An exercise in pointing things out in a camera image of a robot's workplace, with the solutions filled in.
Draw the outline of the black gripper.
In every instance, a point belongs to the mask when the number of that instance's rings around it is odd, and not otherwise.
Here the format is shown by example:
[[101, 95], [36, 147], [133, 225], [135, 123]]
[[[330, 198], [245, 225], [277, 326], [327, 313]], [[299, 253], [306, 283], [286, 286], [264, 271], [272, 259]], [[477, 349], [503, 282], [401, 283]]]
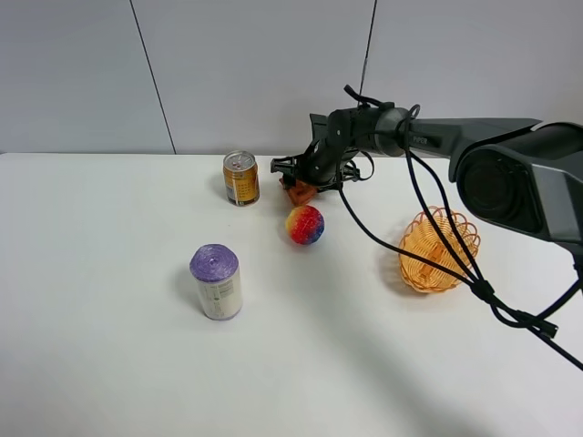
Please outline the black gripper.
[[357, 153], [332, 146], [325, 138], [314, 139], [300, 155], [274, 158], [270, 171], [281, 173], [284, 188], [295, 188], [300, 180], [318, 192], [338, 191], [344, 182], [360, 180], [360, 169], [353, 162]]

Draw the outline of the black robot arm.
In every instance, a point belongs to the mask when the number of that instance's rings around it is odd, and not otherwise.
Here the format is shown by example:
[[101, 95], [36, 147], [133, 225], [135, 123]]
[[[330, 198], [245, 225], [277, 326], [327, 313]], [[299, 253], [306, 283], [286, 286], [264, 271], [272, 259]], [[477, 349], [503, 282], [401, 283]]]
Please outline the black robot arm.
[[400, 107], [311, 115], [304, 153], [275, 158], [271, 172], [319, 190], [358, 152], [399, 157], [403, 144], [448, 158], [448, 178], [477, 218], [582, 253], [582, 127], [531, 118], [405, 120]]

